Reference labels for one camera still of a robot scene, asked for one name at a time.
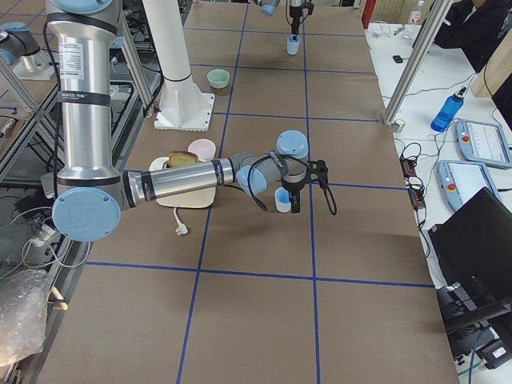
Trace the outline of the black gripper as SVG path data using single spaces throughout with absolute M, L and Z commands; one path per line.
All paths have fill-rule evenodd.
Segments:
M 290 197 L 290 212 L 298 214 L 301 211 L 301 190 L 307 185 L 305 179 L 298 182 L 290 182 L 285 179 L 282 180 L 282 187 L 288 191 Z
M 289 16 L 292 18 L 291 22 L 291 37 L 293 41 L 298 39 L 298 31 L 299 31 L 299 20 L 303 16 L 304 5 L 298 6 L 289 6 Z

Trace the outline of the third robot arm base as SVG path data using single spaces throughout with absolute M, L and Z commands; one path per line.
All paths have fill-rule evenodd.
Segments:
M 49 81 L 54 76 L 48 54 L 22 22 L 1 25 L 1 59 L 20 80 Z

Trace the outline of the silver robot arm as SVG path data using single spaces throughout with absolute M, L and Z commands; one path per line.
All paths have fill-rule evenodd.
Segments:
M 251 3 L 259 6 L 266 16 L 273 16 L 279 6 L 280 0 L 254 0 Z M 304 20 L 312 14 L 314 4 L 311 1 L 286 1 L 286 20 L 291 28 L 291 39 L 298 41 L 299 27 Z
M 236 154 L 155 171 L 121 172 L 112 163 L 109 50 L 118 34 L 118 1 L 48 1 L 47 25 L 58 38 L 65 161 L 56 177 L 52 219 L 78 242 L 112 234 L 122 211 L 171 195 L 236 182 L 249 195 L 280 182 L 290 192 L 293 212 L 312 174 L 308 141 L 288 130 L 274 150 L 256 157 Z

